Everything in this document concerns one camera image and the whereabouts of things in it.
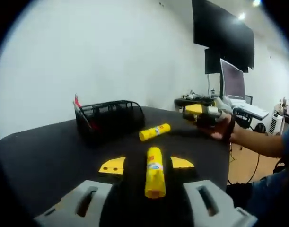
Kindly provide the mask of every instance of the ceiling light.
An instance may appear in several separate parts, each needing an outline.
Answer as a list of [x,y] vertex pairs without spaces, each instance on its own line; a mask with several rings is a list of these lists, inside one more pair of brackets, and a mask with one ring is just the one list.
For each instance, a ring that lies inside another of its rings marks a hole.
[[244,20],[245,19],[245,13],[241,13],[238,17],[239,20]]
[[253,7],[257,7],[261,4],[261,0],[254,0],[253,1]]

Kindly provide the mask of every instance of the electronic equipment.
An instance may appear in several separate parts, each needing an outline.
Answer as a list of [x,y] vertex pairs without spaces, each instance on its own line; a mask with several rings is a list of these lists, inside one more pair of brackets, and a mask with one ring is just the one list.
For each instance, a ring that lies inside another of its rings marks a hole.
[[228,96],[231,100],[245,100],[243,72],[223,59],[220,59],[220,64],[222,69],[224,95]]
[[247,104],[250,104],[250,105],[253,104],[253,97],[246,95],[246,96],[245,96],[245,102],[246,102]]
[[182,117],[199,127],[210,127],[224,119],[224,113],[215,106],[193,104],[183,109]]
[[237,17],[206,0],[192,0],[194,43],[247,71],[254,68],[254,33]]
[[271,126],[268,130],[270,135],[276,135],[277,133],[281,133],[282,124],[284,123],[284,119],[281,115],[275,113],[271,119]]
[[221,76],[220,76],[220,97],[225,100],[228,97],[230,105],[239,108],[243,112],[252,115],[253,118],[263,120],[269,112],[246,103],[245,85],[243,72],[227,61],[220,59]]
[[221,65],[220,58],[226,60],[227,62],[232,63],[242,72],[248,72],[248,66],[242,65],[238,61],[234,59],[230,59],[226,57],[224,54],[220,54],[219,52],[209,48],[204,50],[205,55],[205,74],[214,74],[221,73]]
[[177,98],[174,100],[174,104],[178,107],[191,104],[214,105],[214,99],[209,97],[196,97],[194,99]]

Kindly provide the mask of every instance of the wooden floor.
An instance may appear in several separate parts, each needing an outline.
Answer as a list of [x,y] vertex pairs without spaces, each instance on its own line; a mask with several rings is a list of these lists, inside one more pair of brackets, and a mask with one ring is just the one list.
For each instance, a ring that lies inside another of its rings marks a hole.
[[[246,148],[240,150],[240,146],[237,144],[232,144],[232,149],[228,179],[231,183],[247,183],[256,168],[258,154]],[[251,182],[272,174],[278,160],[260,155],[259,165]]]

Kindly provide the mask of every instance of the keyboard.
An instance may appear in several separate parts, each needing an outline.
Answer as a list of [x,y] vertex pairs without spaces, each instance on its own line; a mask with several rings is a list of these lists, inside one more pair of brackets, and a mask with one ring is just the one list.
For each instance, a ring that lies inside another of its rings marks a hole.
[[255,105],[250,105],[244,100],[236,100],[236,99],[231,99],[232,106],[234,108],[240,108],[242,109],[245,113],[248,113],[253,116],[253,118],[256,118],[258,120],[263,120],[269,112],[255,106]]

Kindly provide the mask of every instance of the desk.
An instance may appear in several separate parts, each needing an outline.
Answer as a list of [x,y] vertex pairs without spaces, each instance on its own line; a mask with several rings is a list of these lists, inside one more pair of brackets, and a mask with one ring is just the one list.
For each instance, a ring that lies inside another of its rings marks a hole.
[[177,98],[174,100],[175,107],[184,107],[192,104],[213,105],[213,99],[207,97],[197,97],[195,99]]
[[46,211],[84,180],[96,180],[105,161],[130,156],[136,165],[140,154],[146,154],[153,145],[169,155],[190,160],[201,178],[210,179],[225,189],[229,144],[204,137],[178,112],[149,107],[143,107],[143,111],[146,127],[169,123],[173,131],[192,131],[194,137],[165,134],[142,143],[134,133],[93,149],[84,145],[75,120],[71,120],[3,138],[1,164],[9,184],[30,214],[37,216]]

